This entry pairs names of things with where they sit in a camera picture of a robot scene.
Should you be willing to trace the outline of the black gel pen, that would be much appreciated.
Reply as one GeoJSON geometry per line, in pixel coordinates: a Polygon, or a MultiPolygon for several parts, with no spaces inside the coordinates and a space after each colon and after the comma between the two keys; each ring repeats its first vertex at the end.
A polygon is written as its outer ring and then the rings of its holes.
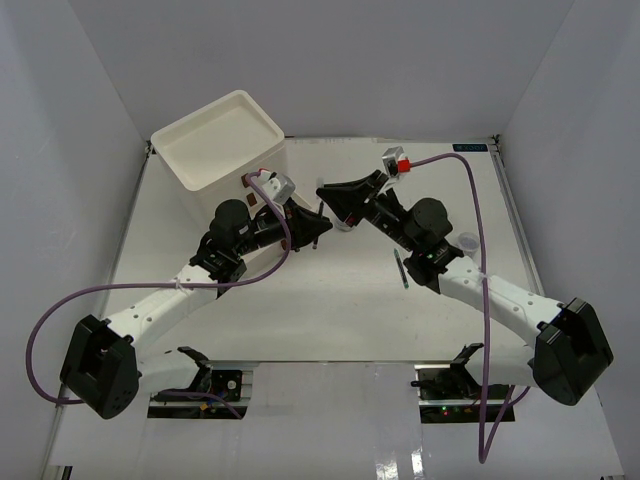
{"type": "MultiPolygon", "coordinates": [[[[318,212],[317,212],[319,217],[322,217],[323,210],[324,210],[324,201],[320,201],[318,212]]],[[[317,235],[316,235],[316,237],[314,238],[314,240],[312,242],[312,249],[313,250],[316,250],[318,248],[318,242],[319,242],[319,237],[320,237],[320,234],[318,233],[318,231],[319,231],[319,227],[316,227],[316,232],[315,233],[317,235]]]]}

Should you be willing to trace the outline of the clear jar of paper clips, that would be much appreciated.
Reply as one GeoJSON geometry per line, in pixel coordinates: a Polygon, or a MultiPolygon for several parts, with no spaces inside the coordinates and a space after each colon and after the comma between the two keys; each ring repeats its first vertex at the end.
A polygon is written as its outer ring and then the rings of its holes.
{"type": "Polygon", "coordinates": [[[355,229],[353,225],[350,225],[346,221],[340,220],[339,218],[335,219],[334,225],[339,231],[342,232],[351,232],[355,229]]]}

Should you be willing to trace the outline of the green gel pen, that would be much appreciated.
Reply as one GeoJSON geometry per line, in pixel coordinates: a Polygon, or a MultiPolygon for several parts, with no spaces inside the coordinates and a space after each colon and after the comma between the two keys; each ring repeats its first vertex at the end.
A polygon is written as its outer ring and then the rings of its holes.
{"type": "Polygon", "coordinates": [[[397,265],[397,268],[398,268],[398,271],[399,271],[399,275],[400,275],[400,278],[401,278],[401,282],[402,282],[403,288],[404,289],[409,289],[409,282],[408,282],[407,274],[406,274],[405,267],[404,267],[404,264],[403,264],[403,259],[402,259],[401,255],[400,255],[399,250],[397,248],[394,248],[393,254],[394,254],[394,259],[396,261],[396,265],[397,265]]]}

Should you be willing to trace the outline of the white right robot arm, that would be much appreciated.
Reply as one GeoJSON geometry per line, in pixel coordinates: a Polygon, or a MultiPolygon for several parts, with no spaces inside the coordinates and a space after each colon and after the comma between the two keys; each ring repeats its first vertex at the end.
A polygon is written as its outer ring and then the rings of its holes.
{"type": "Polygon", "coordinates": [[[474,260],[451,245],[444,205],[423,198],[405,209],[376,170],[351,182],[317,188],[347,227],[366,220],[409,252],[403,264],[420,286],[458,300],[515,333],[523,346],[490,364],[498,385],[534,387],[556,402],[576,405],[611,365],[614,355],[598,316],[579,298],[567,304],[526,291],[498,276],[484,277],[474,260]]]}

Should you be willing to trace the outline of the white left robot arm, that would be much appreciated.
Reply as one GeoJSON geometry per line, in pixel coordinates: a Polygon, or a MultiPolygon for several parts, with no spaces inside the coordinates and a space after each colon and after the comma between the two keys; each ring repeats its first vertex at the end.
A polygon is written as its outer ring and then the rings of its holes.
{"type": "Polygon", "coordinates": [[[241,386],[210,366],[191,347],[148,357],[145,352],[191,313],[220,298],[244,276],[246,255],[274,245],[300,249],[328,232],[331,221],[294,200],[282,210],[256,214],[240,200],[221,203],[195,255],[167,289],[158,289],[126,310],[76,325],[61,369],[62,382],[101,418],[122,413],[136,395],[157,393],[224,404],[241,386]]]}

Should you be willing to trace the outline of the white drawer cabinet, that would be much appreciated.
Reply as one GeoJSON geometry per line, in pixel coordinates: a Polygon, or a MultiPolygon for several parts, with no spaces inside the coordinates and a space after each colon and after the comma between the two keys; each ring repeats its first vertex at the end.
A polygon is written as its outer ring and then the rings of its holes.
{"type": "Polygon", "coordinates": [[[207,229],[217,206],[247,200],[242,177],[287,171],[284,132],[244,90],[235,90],[151,135],[186,211],[207,229]]]}

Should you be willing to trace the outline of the blue table label sticker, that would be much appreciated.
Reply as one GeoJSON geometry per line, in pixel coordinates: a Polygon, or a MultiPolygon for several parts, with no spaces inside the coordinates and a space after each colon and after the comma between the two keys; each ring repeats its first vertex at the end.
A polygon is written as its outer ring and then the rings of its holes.
{"type": "Polygon", "coordinates": [[[482,143],[454,143],[452,148],[455,152],[487,152],[488,146],[482,143]]]}

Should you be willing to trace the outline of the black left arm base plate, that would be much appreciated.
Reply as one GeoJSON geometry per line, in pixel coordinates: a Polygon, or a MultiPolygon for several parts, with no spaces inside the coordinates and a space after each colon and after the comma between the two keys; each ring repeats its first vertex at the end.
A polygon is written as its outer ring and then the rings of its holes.
{"type": "Polygon", "coordinates": [[[178,400],[233,403],[242,399],[244,372],[242,370],[213,369],[201,374],[185,389],[169,389],[152,396],[154,401],[178,400]]]}

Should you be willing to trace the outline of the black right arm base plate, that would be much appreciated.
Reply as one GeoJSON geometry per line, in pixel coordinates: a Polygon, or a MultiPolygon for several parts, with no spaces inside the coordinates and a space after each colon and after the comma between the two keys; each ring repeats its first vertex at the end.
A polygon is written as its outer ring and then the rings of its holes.
{"type": "Polygon", "coordinates": [[[482,343],[464,346],[444,367],[416,367],[416,378],[410,385],[418,390],[418,396],[423,401],[470,400],[472,406],[477,405],[481,399],[481,384],[466,367],[471,357],[483,347],[482,343]]]}

